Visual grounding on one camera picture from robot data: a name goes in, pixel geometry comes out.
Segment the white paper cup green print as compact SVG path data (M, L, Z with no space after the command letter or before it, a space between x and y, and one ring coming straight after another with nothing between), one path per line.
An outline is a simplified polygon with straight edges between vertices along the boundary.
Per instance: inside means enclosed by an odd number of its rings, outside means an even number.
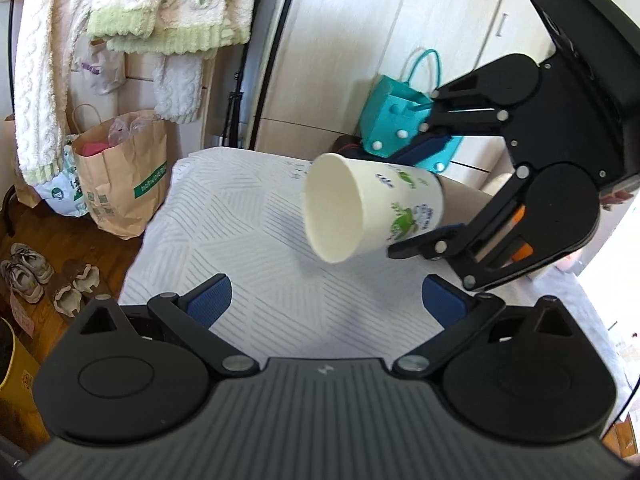
M306 174L306 237L327 263L430 232L443 215L442 185L421 168L326 153Z

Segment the beige cylindrical cup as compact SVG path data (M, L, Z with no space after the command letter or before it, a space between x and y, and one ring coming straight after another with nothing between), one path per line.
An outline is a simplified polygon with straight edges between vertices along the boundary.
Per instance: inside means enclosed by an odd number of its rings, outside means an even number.
M469 224L475 216L489 203L492 196L476 188L438 176L444 198L444 212L440 226L456 226Z

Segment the teal tote bag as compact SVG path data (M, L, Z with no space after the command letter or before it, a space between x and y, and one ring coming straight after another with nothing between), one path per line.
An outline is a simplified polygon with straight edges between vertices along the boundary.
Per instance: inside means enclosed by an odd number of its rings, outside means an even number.
M411 78L430 54L435 57L435 87L438 87L442 80L442 62L434 49L427 49L418 56L406 80L383 75L374 86L359 118L362 148L369 155L388 159L393 152L407 144L407 133L396 129L402 125L425 122L431 115L432 99L411 87ZM452 136L439 152L412 166L433 174L442 174L448 168L461 141L462 136Z

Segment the white patterned tablecloth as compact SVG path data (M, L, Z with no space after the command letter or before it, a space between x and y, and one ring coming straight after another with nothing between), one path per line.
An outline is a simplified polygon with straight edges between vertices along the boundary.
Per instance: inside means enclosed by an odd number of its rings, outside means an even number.
M393 362L438 334L422 304L441 262L385 252L327 264L309 247L300 212L300 159L210 148L178 160L119 295L143 304L228 275L232 300L213 330L258 361L381 358Z

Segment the grey wooden wardrobe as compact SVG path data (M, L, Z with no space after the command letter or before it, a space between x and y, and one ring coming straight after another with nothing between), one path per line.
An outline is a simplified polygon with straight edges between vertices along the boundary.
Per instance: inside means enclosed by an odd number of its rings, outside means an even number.
M510 53L545 58L529 0L279 0L248 130L254 150L312 159L358 119L384 76L430 91Z

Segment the beige slipper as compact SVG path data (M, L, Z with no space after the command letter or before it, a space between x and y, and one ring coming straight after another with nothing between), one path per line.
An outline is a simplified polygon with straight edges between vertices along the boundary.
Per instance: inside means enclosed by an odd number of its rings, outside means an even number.
M81 312L88 300L100 292L103 285L101 272L91 263L75 259L66 260L61 273L52 275L47 284L47 295L54 310L71 321Z

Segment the brown paper bag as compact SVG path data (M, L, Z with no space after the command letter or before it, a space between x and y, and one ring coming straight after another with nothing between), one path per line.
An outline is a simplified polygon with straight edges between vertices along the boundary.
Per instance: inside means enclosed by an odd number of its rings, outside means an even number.
M166 122L137 110L88 129L70 147L98 228L123 240L141 235L168 191Z

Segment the grey sneaker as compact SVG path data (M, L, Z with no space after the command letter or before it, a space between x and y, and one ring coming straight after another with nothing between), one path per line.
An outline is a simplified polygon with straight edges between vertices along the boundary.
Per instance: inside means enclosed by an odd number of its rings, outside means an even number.
M1 277L11 292L16 292L28 304L36 304L44 294L54 274L48 260L23 243L14 243L10 258L1 263Z

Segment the white plastic shopping bag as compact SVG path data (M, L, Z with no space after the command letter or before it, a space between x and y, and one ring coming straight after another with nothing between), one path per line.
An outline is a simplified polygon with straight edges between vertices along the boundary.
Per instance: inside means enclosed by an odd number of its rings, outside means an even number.
M64 146L62 171L51 180L37 184L35 191L54 212L61 216L79 218L88 214L74 152L70 144Z

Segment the black tripod stand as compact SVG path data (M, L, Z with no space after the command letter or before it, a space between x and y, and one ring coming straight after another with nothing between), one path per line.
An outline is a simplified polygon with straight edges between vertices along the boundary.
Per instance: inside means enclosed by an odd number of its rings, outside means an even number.
M248 58L249 44L244 44L240 64L234 73L234 87L229 93L224 128L221 133L221 145L226 148L237 148L240 138L240 115L243 99L242 84Z

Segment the white green fluffy pajama top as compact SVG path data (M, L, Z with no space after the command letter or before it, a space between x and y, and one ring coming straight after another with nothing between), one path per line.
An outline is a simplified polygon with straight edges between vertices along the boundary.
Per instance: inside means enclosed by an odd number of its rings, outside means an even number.
M209 55L250 40L255 0L92 0L88 35L113 51Z

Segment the white fluffy robe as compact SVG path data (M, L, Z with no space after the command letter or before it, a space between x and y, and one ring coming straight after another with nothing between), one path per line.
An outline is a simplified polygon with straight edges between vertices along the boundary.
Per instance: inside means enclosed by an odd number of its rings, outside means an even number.
M63 168L70 69L91 0L24 0L14 76L17 159L30 185Z

